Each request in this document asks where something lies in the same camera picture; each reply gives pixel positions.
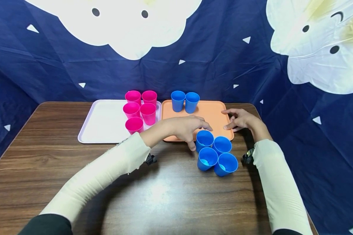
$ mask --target blue fabric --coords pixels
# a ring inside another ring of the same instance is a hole
[[[160,100],[182,90],[250,102],[283,149],[318,232],[350,234],[353,93],[292,84],[272,35],[266,0],[203,0],[177,42],[128,60],[109,45],[78,40],[58,17],[23,0],[0,1],[0,156],[45,101],[124,99],[128,90],[152,89]]]

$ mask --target cream sleeve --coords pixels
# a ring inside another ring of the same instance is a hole
[[[280,146],[264,139],[255,144],[254,165],[263,186],[272,233],[286,228],[312,235],[307,212]]]
[[[86,203],[119,176],[138,169],[150,148],[135,133],[85,166],[65,183],[40,213],[57,214],[75,222]]]

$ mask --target wood grain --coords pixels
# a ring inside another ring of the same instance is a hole
[[[258,116],[251,104],[226,104]],[[90,102],[41,104],[0,159],[0,234],[16,234],[77,171],[113,147],[81,144],[77,135]],[[241,158],[253,140],[236,133]],[[185,143],[159,143],[159,162],[123,175],[93,198],[74,234],[271,234],[254,166],[219,178],[197,169]]]

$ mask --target white tray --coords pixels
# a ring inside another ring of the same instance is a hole
[[[97,100],[92,104],[88,116],[78,134],[83,144],[115,144],[130,136],[125,128],[127,116],[123,112],[126,100]],[[161,119],[161,103],[157,101],[156,122]],[[144,123],[144,130],[149,129]]]

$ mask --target plastic cup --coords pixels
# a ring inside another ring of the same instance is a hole
[[[132,117],[128,119],[125,126],[130,134],[142,133],[144,131],[144,122],[139,117]]]
[[[140,107],[141,115],[143,116],[145,124],[152,126],[155,123],[155,110],[156,106],[152,103],[143,104]]]
[[[218,155],[228,153],[231,151],[231,142],[224,136],[217,136],[213,141],[212,148],[216,150]]]
[[[123,106],[127,118],[140,117],[140,106],[136,102],[128,102]]]
[[[199,153],[205,147],[211,147],[214,141],[214,136],[210,131],[202,130],[196,135],[196,151]]]
[[[157,93],[154,91],[144,91],[142,98],[143,98],[144,104],[149,102],[154,105],[157,105]]]
[[[216,165],[217,161],[218,155],[214,149],[202,148],[199,153],[198,168],[202,171],[206,171]]]
[[[174,112],[182,111],[185,98],[186,94],[184,94],[183,91],[174,91],[171,93],[171,101]]]
[[[214,166],[214,172],[218,176],[226,176],[238,169],[238,160],[231,153],[223,153],[218,158],[218,164]]]
[[[186,95],[186,112],[189,114],[192,114],[196,106],[198,105],[198,102],[200,101],[200,96],[195,93],[195,92],[189,92]]]
[[[141,94],[138,91],[129,91],[124,96],[127,102],[136,102],[139,106],[141,106]]]

